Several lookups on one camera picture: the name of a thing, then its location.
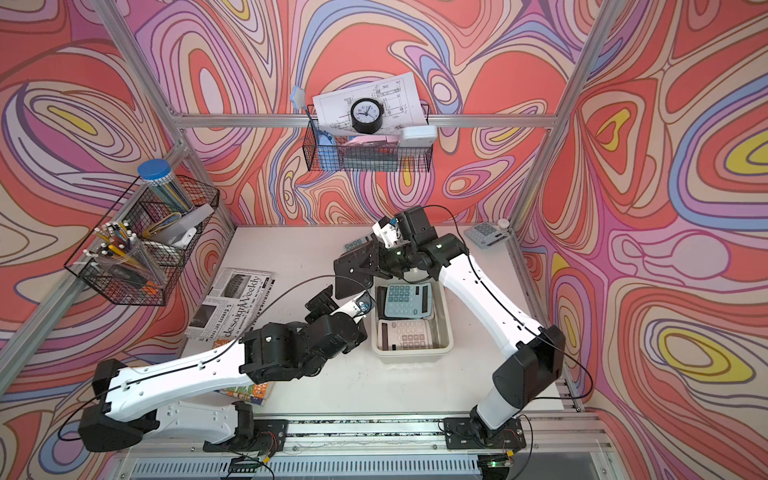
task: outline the metal mounting plate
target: metal mounting plate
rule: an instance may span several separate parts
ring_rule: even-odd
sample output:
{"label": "metal mounting plate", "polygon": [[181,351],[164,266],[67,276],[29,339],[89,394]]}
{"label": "metal mounting plate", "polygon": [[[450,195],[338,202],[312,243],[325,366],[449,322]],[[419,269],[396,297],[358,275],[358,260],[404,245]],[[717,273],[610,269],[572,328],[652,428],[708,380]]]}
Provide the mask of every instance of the metal mounting plate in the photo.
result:
{"label": "metal mounting plate", "polygon": [[[240,449],[238,452],[259,452],[260,455],[268,452],[281,452],[286,442],[286,430],[288,429],[287,420],[253,420],[253,432],[256,434],[256,441],[248,449]],[[221,448],[215,445],[203,445],[204,452],[221,453]]]}
{"label": "metal mounting plate", "polygon": [[469,417],[443,419],[445,447],[448,450],[504,449],[517,452],[525,448],[525,434],[520,419],[509,419],[487,445],[473,439]]}

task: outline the teal calculator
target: teal calculator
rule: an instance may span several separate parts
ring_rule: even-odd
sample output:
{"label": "teal calculator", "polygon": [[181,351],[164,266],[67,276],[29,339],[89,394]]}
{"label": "teal calculator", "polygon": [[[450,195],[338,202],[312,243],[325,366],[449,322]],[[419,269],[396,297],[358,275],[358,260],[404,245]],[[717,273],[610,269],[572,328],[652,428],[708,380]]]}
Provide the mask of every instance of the teal calculator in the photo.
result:
{"label": "teal calculator", "polygon": [[388,285],[384,315],[389,318],[421,319],[432,315],[432,286]]}

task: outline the black wire basket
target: black wire basket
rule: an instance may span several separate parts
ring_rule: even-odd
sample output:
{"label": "black wire basket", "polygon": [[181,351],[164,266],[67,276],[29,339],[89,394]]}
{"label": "black wire basket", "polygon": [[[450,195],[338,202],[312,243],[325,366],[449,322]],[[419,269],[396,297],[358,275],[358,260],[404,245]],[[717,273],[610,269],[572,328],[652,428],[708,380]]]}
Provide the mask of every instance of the black wire basket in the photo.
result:
{"label": "black wire basket", "polygon": [[[178,179],[179,183],[181,183],[189,194],[195,207],[210,204],[212,208],[216,210],[219,206],[220,193],[217,188],[202,184],[193,178],[185,177],[183,175],[179,175]],[[110,220],[108,216],[117,213],[119,206],[125,203],[125,197],[130,196],[135,190],[132,188],[133,186],[134,185],[131,185],[131,187],[123,193],[123,196],[118,199],[112,208],[101,218],[101,220],[99,220],[99,225],[103,224],[106,220]],[[136,204],[120,220],[128,220],[130,229],[141,235],[141,232],[147,227],[162,220],[172,212],[172,209],[168,205],[160,200],[151,189],[147,188],[141,194],[141,197],[139,197]],[[114,276],[110,273],[105,273],[102,269],[97,268],[91,261],[74,262],[75,259],[82,255],[83,246],[89,241],[89,238],[91,238],[90,234],[80,242],[80,245],[78,245],[72,255],[67,259],[64,267],[115,305],[165,306],[171,293],[174,291],[174,287],[176,286],[179,277],[184,271],[184,267],[187,265],[187,261],[192,255],[192,252],[194,252],[197,241],[203,234],[205,226],[208,225],[210,217],[211,216],[207,217],[196,226],[197,232],[185,248],[176,248],[163,243],[142,240],[148,253],[154,258],[157,265],[163,270],[168,278],[163,286],[148,286],[146,283],[139,283]],[[84,266],[78,269],[77,264],[83,264]]]}
{"label": "black wire basket", "polygon": [[[429,124],[429,105],[422,101],[422,108]],[[333,137],[331,141],[330,136],[322,135],[321,131],[307,123],[302,149],[309,171],[429,172],[432,167],[431,146],[398,147],[383,142],[345,145],[349,137]],[[326,137],[322,139],[324,144],[318,135]]]}

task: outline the white tabletop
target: white tabletop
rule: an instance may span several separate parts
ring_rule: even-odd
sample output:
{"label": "white tabletop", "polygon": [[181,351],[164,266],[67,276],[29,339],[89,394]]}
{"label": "white tabletop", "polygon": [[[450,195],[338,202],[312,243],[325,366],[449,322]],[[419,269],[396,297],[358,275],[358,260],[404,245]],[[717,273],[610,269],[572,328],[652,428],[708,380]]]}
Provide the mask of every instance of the white tabletop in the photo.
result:
{"label": "white tabletop", "polygon": [[[270,297],[276,299],[292,285],[312,276],[333,273],[333,261],[344,243],[370,233],[370,227],[240,227],[227,250],[222,267],[265,270],[276,279]],[[455,232],[438,227],[438,234]],[[472,250],[478,263],[517,306],[529,312],[515,268],[503,244]],[[268,322],[303,321],[304,303],[333,278],[315,280],[289,293],[264,314],[257,327]],[[329,360],[315,377],[275,382],[256,414],[356,414],[467,412],[492,387],[492,373],[504,362],[498,347],[464,303],[446,289],[454,346],[434,363],[384,365],[373,354],[370,339],[347,355]],[[370,324],[366,326],[370,333]],[[212,395],[206,394],[206,400]],[[554,384],[542,396],[558,396]],[[526,410],[562,410],[559,400],[532,402]]]}

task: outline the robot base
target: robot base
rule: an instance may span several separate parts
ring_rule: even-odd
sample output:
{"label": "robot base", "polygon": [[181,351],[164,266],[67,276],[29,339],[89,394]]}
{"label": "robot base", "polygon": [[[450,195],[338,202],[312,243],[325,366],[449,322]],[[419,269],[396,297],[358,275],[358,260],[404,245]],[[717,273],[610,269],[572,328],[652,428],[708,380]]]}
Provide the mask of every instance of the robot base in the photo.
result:
{"label": "robot base", "polygon": [[504,449],[517,453],[525,448],[520,419],[509,419],[500,429],[488,433],[478,429],[471,417],[443,419],[443,425],[448,450]]}

